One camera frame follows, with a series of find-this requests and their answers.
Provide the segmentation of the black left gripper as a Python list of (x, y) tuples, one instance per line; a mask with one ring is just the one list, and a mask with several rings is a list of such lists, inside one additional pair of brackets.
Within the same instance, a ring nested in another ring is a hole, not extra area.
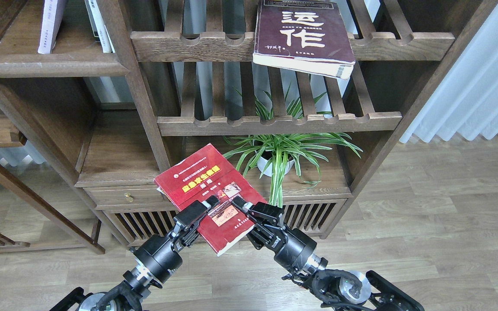
[(174, 228), (165, 236), (154, 235), (133, 252), (134, 256), (149, 272), (154, 286), (164, 284), (182, 265), (179, 252), (190, 247), (199, 236), (199, 224), (211, 208), (219, 203), (216, 196), (203, 202), (194, 201), (173, 219)]

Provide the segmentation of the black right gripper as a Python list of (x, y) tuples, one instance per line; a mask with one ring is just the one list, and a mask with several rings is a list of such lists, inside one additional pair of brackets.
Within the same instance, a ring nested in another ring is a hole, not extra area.
[(253, 205), (241, 196), (234, 197), (231, 203), (248, 218), (258, 217), (271, 223), (257, 222), (247, 234), (257, 250), (266, 247), (273, 251), (275, 262), (289, 273), (316, 273), (319, 269), (319, 258), (314, 254), (317, 243), (304, 232), (282, 225), (282, 207), (263, 202)]

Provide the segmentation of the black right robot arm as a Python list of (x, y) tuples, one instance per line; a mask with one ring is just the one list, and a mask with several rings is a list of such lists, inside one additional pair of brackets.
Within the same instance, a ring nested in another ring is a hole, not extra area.
[(422, 311), (420, 303), (373, 270), (366, 274), (328, 269), (327, 260), (316, 256), (316, 242), (283, 221), (283, 209), (268, 203), (252, 204), (240, 196), (233, 206), (255, 223), (248, 238), (256, 249), (274, 252), (274, 260), (288, 271), (283, 279), (308, 289), (335, 311), (365, 311), (371, 302), (376, 311)]

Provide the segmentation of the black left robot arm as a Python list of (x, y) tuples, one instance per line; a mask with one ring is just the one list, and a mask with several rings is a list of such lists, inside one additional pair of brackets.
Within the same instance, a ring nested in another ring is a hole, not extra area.
[(219, 203), (216, 196), (191, 203), (175, 217), (175, 226), (165, 236), (153, 235), (142, 246), (132, 248), (137, 266), (127, 270), (124, 281), (108, 292), (85, 295), (84, 289), (75, 288), (52, 311), (66, 311), (75, 303), (79, 311), (140, 311), (141, 301), (150, 293), (149, 287), (162, 288), (182, 265), (179, 252), (194, 244), (199, 236), (201, 220)]

